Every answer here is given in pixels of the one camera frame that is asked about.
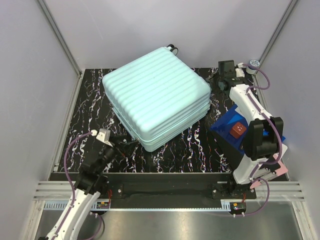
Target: gray wall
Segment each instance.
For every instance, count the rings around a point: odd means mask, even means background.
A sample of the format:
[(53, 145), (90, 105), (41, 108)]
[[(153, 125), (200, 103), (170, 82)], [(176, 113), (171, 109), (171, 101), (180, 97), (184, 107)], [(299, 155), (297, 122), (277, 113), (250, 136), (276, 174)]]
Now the gray wall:
[(0, 235), (17, 240), (77, 77), (35, 0), (0, 7)]
[[(284, 120), (290, 177), (301, 183), (320, 236), (320, 1), (300, 1), (262, 69), (267, 107)], [(260, 84), (266, 84), (262, 76)]]
[(80, 68), (172, 43), (188, 66), (258, 59), (290, 0), (45, 0)]

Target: ribbed suitcase shell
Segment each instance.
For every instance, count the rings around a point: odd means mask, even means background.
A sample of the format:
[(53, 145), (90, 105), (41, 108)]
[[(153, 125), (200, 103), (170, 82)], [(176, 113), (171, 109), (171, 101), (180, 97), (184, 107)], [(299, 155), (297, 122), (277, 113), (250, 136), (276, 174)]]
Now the ribbed suitcase shell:
[(167, 47), (158, 48), (102, 79), (113, 111), (152, 152), (203, 118), (210, 87)]

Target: black marble surface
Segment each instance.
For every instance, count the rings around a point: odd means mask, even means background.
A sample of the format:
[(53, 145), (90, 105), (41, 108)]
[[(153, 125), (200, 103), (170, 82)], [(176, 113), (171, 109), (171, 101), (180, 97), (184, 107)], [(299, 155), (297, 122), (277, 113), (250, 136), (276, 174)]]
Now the black marble surface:
[[(206, 79), (217, 68), (193, 68)], [(110, 104), (102, 84), (104, 75), (114, 69), (86, 69), (76, 100), (63, 154), (58, 172), (63, 172), (63, 156), (69, 143), (79, 135), (91, 130), (109, 129), (116, 135), (126, 135), (126, 141), (132, 138), (120, 123)], [(252, 83), (251, 75), (246, 77)], [(192, 127), (170, 140), (154, 152), (147, 152), (138, 143), (133, 143), (131, 157), (117, 156), (106, 168), (106, 173), (217, 173), (229, 172), (228, 161), (221, 152), (210, 126), (233, 105), (216, 87), (210, 96), (211, 108), (207, 115)], [(88, 152), (99, 145), (99, 141), (90, 136), (78, 141), (69, 154), (67, 166), (69, 172), (79, 172), (79, 166)]]

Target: purple cable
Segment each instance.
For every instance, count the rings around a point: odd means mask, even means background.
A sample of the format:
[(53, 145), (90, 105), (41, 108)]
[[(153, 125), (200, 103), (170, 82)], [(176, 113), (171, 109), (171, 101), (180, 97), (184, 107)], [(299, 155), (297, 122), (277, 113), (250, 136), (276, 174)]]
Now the purple cable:
[(248, 214), (245, 214), (245, 216), (253, 216), (253, 215), (257, 214), (257, 213), (260, 213), (266, 207), (266, 205), (267, 205), (267, 203), (269, 201), (269, 196), (270, 196), (269, 183), (265, 179), (263, 179), (262, 177), (257, 177), (252, 183), (254, 184), (256, 181), (259, 181), (259, 180), (264, 181), (265, 185), (266, 185), (266, 198), (265, 198), (265, 201), (264, 201), (263, 205), (258, 210), (254, 211), (254, 212), (250, 212)]
[(102, 217), (100, 215), (98, 215), (98, 217), (100, 219), (100, 224), (99, 224), (98, 230), (95, 232), (95, 234), (93, 234), (92, 237), (89, 237), (89, 238), (86, 238), (86, 239), (82, 239), (82, 240), (92, 240), (98, 235), (98, 233), (100, 232), (101, 226), (102, 226)]
[(66, 211), (66, 213), (65, 213), (65, 215), (64, 215), (64, 217), (63, 217), (63, 219), (62, 219), (62, 221), (61, 221), (61, 223), (60, 223), (60, 225), (58, 226), (58, 228), (57, 228), (56, 231), (55, 231), (55, 234), (58, 234), (58, 233), (59, 233), (59, 231), (60, 231), (60, 229), (62, 228), (64, 222), (66, 221), (66, 219), (67, 219), (67, 217), (68, 217), (68, 215), (69, 215), (69, 213), (70, 213), (70, 211), (71, 211), (71, 209), (72, 209), (72, 206), (73, 206), (74, 203), (75, 203), (75, 199), (76, 199), (75, 187), (74, 187), (74, 185), (73, 185), (73, 183), (72, 183), (72, 181), (71, 181), (71, 178), (70, 178), (70, 176), (69, 176), (68, 169), (67, 169), (67, 157), (68, 157), (68, 152), (69, 152), (69, 150), (71, 149), (71, 147), (76, 143), (76, 141), (78, 141), (79, 139), (82, 139), (82, 138), (84, 138), (84, 137), (86, 137), (86, 136), (88, 136), (88, 135), (91, 135), (91, 134), (92, 134), (91, 132), (88, 132), (88, 133), (85, 133), (85, 134), (83, 134), (83, 135), (78, 136), (76, 139), (74, 139), (74, 140), (69, 144), (69, 146), (67, 147), (67, 149), (66, 149), (66, 151), (65, 151), (65, 153), (64, 153), (64, 158), (63, 158), (64, 173), (65, 173), (66, 178), (68, 179), (68, 181), (69, 181), (69, 183), (70, 183), (70, 185), (71, 185), (72, 200), (71, 200), (71, 204), (70, 204), (70, 206), (69, 206), (69, 209)]
[[(260, 89), (260, 90), (267, 90), (268, 88), (270, 88), (270, 80), (269, 80), (268, 76), (265, 74), (265, 72), (262, 71), (260, 68), (257, 68), (257, 67), (255, 67), (255, 66), (250, 66), (250, 68), (259, 71), (259, 72), (265, 77), (265, 79), (266, 79), (266, 81), (267, 81), (267, 83), (268, 83), (268, 85), (267, 85), (266, 87), (262, 87), (262, 86), (250, 86), (250, 87), (248, 87), (248, 88), (246, 89), (246, 93), (247, 93), (248, 98), (250, 99), (250, 101), (252, 102), (252, 104), (255, 106), (255, 108), (256, 108), (259, 112), (261, 112), (261, 108), (258, 106), (258, 104), (257, 104), (256, 101), (254, 100), (254, 98), (251, 96), (252, 92), (251, 92), (251, 94), (248, 94), (248, 93), (249, 93), (249, 91), (250, 91), (251, 89), (254, 89), (254, 88)], [(277, 139), (277, 141), (278, 141), (278, 144), (279, 144), (279, 154), (278, 154), (278, 157), (276, 158), (276, 160), (274, 160), (274, 161), (272, 161), (272, 162), (261, 162), (261, 164), (264, 164), (264, 165), (274, 165), (274, 164), (276, 164), (276, 163), (278, 163), (278, 162), (280, 161), (281, 156), (282, 156), (282, 141), (281, 141), (281, 137), (280, 137), (280, 135), (279, 135), (279, 133), (278, 133), (278, 130), (276, 129), (276, 126), (275, 126), (275, 125), (273, 124), (273, 122), (267, 117), (267, 115), (266, 115), (264, 112), (262, 112), (261, 115), (267, 120), (267, 122), (268, 122), (269, 125), (271, 126), (271, 128), (272, 128), (272, 130), (274, 131), (274, 134), (275, 134), (275, 136), (276, 136), (276, 139)], [(250, 176), (249, 176), (250, 178), (253, 177), (253, 175), (254, 175), (255, 172), (258, 170), (258, 168), (259, 168), (259, 164), (256, 165), (255, 168), (254, 168), (254, 169), (252, 170), (252, 172), (250, 173)]]

